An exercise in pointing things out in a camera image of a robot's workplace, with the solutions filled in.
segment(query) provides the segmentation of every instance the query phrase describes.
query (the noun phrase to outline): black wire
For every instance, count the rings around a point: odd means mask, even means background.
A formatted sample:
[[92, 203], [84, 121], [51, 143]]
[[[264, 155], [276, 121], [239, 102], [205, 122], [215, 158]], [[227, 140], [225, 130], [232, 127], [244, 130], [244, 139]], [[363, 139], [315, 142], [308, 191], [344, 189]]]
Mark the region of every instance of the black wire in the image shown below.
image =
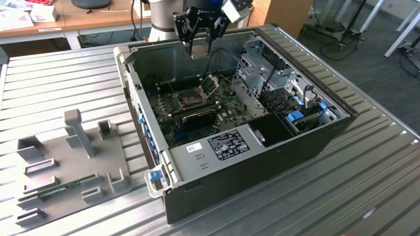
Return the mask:
[[216, 52], [220, 52], [220, 51], [223, 51], [223, 52], [225, 52], [228, 55], [231, 55], [231, 57], [239, 62], [239, 64], [243, 64], [243, 65], [244, 65], [244, 63], [239, 60], [239, 58], [237, 58], [228, 50], [225, 50], [225, 49], [223, 49], [223, 48], [219, 48], [219, 49], [216, 49], [216, 50], [211, 53], [211, 55], [209, 55], [209, 61], [208, 61], [205, 70], [204, 70], [204, 72], [203, 72], [203, 77], [205, 77], [207, 74], [208, 74], [208, 72], [209, 72], [211, 59], [212, 59], [212, 57], [215, 56], [215, 53], [216, 53]]
[[327, 57], [327, 58], [331, 59], [331, 60], [344, 60], [345, 58], [348, 58], [349, 55], [352, 55], [352, 54], [357, 51], [357, 48], [355, 48], [355, 50], [353, 50], [352, 52], [349, 52], [347, 55], [344, 55], [343, 57], [340, 57], [340, 58], [332, 58], [332, 57], [329, 57], [329, 56], [325, 55], [325, 53], [323, 52], [323, 49], [324, 49], [325, 47], [328, 47], [329, 45], [335, 44], [336, 42], [337, 42], [337, 40], [335, 40], [333, 42], [331, 42], [331, 43], [325, 44], [324, 46], [321, 46], [321, 47], [320, 47], [320, 53], [321, 53], [321, 55], [323, 55], [324, 57]]
[[419, 42], [420, 42], [420, 36], [419, 36], [419, 38], [415, 39], [415, 41], [412, 42], [412, 44], [409, 46], [412, 48], [415, 48], [417, 46]]
[[109, 39], [108, 39], [107, 43], [104, 43], [104, 44], [100, 44], [100, 43], [95, 42], [93, 40], [91, 40], [91, 39], [88, 39], [88, 38], [85, 38], [85, 37], [84, 37], [84, 39], [85, 39], [87, 41], [89, 41], [89, 42], [97, 44], [97, 45], [104, 46], [104, 45], [107, 45], [107, 44], [111, 42], [112, 36], [113, 36], [113, 32], [111, 32]]
[[403, 70], [407, 72], [407, 74], [409, 74], [416, 80], [420, 80], [419, 77], [417, 77], [416, 75], [413, 75], [413, 74], [408, 71], [408, 69], [403, 66], [403, 62], [401, 62], [403, 56], [404, 56], [405, 59], [408, 60], [407, 55], [404, 55], [403, 52], [401, 52], [401, 56], [400, 56], [400, 67], [401, 67], [401, 69], [403, 69]]
[[264, 89], [265, 86], [268, 85], [268, 82], [271, 81], [271, 78], [273, 77], [275, 72], [276, 72], [276, 68], [273, 67], [272, 70], [271, 70], [271, 72], [269, 72], [268, 78], [267, 78], [267, 80], [265, 80], [265, 82], [264, 82], [264, 84], [263, 84], [261, 91], [260, 91], [260, 94], [259, 94], [259, 95], [261, 95], [263, 89]]
[[336, 15], [339, 14], [343, 4], [344, 4], [345, 0], [343, 0], [343, 2], [340, 3], [339, 9], [336, 10], [335, 16], [333, 16], [333, 21], [336, 22]]
[[96, 38], [99, 36], [99, 33], [95, 36], [87, 36], [87, 35], [84, 35], [84, 36], [88, 38]]
[[359, 4], [357, 4], [357, 7], [356, 7], [356, 10], [355, 10], [355, 12], [353, 12], [353, 15], [352, 15], [352, 18], [351, 18], [351, 19], [353, 19], [353, 17], [356, 16], [356, 14], [357, 14], [357, 9], [360, 8], [361, 4], [363, 4], [363, 0], [359, 0]]
[[221, 54], [219, 53], [219, 63], [217, 63], [217, 66], [216, 66], [216, 73], [219, 73], [220, 64], [221, 64]]
[[[136, 24], [133, 22], [133, 2], [135, 2], [135, 0], [131, 0], [131, 23], [133, 26], [133, 32], [136, 32], [139, 39], [143, 40], [143, 37], [140, 37], [140, 35], [139, 35]], [[140, 11], [140, 23], [141, 23], [141, 21], [143, 21], [143, 11]]]
[[312, 3], [312, 6], [313, 6], [313, 13], [315, 13], [315, 18], [316, 18], [316, 21], [317, 21], [317, 25], [321, 26], [320, 20], [317, 19], [317, 14], [316, 14], [315, 0], [313, 0], [313, 3]]

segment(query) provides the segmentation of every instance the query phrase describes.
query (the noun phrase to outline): blue drive latch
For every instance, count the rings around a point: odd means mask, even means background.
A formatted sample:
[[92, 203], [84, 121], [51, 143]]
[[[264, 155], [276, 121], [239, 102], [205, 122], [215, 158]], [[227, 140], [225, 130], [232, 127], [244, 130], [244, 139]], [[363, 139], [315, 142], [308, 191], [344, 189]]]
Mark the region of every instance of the blue drive latch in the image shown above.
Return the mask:
[[320, 103], [320, 107], [323, 110], [325, 110], [328, 108], [327, 104], [324, 102]]
[[164, 173], [161, 170], [151, 172], [151, 181], [157, 181], [164, 177]]
[[291, 112], [288, 114], [288, 119], [289, 119], [291, 122], [293, 122], [293, 121], [296, 121], [296, 120], [299, 120], [301, 118], [304, 118], [304, 115], [303, 115], [303, 113], [300, 111], [293, 111], [293, 112]]

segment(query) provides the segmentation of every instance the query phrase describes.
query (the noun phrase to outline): blue tab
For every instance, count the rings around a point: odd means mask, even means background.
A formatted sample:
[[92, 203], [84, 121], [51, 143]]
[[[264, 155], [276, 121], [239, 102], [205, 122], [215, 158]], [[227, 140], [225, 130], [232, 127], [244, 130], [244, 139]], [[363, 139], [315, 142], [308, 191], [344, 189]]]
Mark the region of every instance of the blue tab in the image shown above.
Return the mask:
[[151, 181], [157, 181], [164, 177], [164, 173], [161, 170], [151, 172]]
[[141, 117], [141, 118], [137, 120], [137, 123], [139, 123], [139, 124], [143, 124], [144, 121], [145, 121], [145, 119], [144, 119], [144, 117]]
[[328, 108], [327, 104], [324, 102], [320, 103], [320, 107], [323, 110], [325, 110]]
[[296, 121], [296, 120], [299, 120], [301, 118], [304, 118], [304, 115], [303, 115], [303, 113], [300, 111], [293, 111], [293, 112], [291, 112], [288, 114], [288, 119], [289, 119], [291, 122], [293, 122], [293, 121]]

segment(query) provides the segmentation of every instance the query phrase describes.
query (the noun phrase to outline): label sticker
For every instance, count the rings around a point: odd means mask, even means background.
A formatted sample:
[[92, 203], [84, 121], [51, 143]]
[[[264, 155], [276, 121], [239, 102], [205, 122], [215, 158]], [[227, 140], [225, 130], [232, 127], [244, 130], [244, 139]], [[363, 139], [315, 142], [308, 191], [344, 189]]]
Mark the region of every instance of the label sticker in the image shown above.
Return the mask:
[[217, 159], [221, 161], [249, 151], [249, 147], [237, 130], [208, 139], [208, 142]]
[[39, 32], [48, 32], [48, 31], [57, 31], [57, 30], [61, 30], [61, 28], [39, 29]]
[[201, 147], [201, 144], [200, 143], [196, 143], [196, 144], [192, 144], [189, 146], [187, 146], [187, 151], [188, 153], [196, 151], [196, 150], [200, 150], [203, 147]]

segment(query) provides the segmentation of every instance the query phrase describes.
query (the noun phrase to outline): white paper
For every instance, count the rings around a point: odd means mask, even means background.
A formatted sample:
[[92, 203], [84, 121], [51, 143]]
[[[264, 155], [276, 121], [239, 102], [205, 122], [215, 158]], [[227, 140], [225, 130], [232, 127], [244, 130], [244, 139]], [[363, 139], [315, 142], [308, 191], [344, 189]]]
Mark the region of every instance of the white paper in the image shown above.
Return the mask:
[[32, 27], [33, 23], [27, 12], [9, 9], [0, 12], [0, 31]]
[[29, 11], [33, 3], [24, 0], [0, 0], [0, 6]]

